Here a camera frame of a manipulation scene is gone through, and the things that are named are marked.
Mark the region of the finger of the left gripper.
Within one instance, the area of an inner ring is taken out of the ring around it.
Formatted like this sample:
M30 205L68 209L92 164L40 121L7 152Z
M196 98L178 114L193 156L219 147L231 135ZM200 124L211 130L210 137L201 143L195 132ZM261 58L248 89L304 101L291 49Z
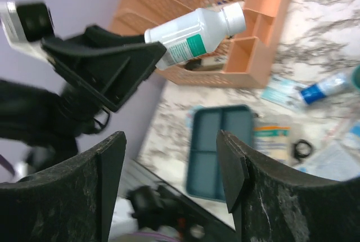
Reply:
M67 39L43 38L41 46L58 75L112 112L152 74L167 50L160 42L146 43L143 35L118 35L97 25Z

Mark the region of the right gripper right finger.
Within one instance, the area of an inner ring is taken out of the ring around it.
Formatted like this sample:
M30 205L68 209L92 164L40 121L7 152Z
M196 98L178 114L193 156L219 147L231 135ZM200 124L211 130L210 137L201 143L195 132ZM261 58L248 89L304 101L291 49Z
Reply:
M359 240L359 178L339 182L298 171L227 131L216 144L239 241Z

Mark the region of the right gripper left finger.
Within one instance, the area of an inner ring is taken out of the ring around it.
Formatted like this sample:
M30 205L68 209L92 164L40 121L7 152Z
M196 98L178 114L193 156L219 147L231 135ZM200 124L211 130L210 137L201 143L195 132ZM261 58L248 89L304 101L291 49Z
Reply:
M117 131L91 149L1 184L1 241L108 241L125 156Z

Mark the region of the white bottle green label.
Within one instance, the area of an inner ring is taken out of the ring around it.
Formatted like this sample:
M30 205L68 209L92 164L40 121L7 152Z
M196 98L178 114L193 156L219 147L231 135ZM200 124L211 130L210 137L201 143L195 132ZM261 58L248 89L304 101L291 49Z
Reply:
M165 70L173 65L212 53L226 37L246 30L245 16L236 2L219 11L198 8L157 27L147 29L145 42L160 42L165 55L156 67Z

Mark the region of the small bottle blue cap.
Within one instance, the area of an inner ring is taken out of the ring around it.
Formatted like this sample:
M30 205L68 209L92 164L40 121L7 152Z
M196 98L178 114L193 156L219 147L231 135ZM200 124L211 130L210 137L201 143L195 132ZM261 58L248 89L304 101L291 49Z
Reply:
M340 72L301 90L299 96L306 105L311 105L329 96L342 93L347 90L349 86L348 75L345 72Z

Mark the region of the green medicine box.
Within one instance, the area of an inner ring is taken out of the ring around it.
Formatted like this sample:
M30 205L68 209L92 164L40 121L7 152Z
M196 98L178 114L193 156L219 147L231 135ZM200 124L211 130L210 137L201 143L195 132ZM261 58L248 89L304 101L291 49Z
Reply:
M352 85L356 90L360 90L360 65L357 65L351 74Z

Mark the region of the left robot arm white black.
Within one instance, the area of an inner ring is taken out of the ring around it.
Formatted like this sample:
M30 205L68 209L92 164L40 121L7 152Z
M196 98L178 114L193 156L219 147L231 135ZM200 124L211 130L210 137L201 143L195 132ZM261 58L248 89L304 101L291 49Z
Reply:
M77 137L101 133L107 123L96 116L116 113L166 52L143 35L118 35L97 25L66 39L45 37L40 47L65 80L60 94L1 80L1 137L30 147L25 161L32 173L75 156Z

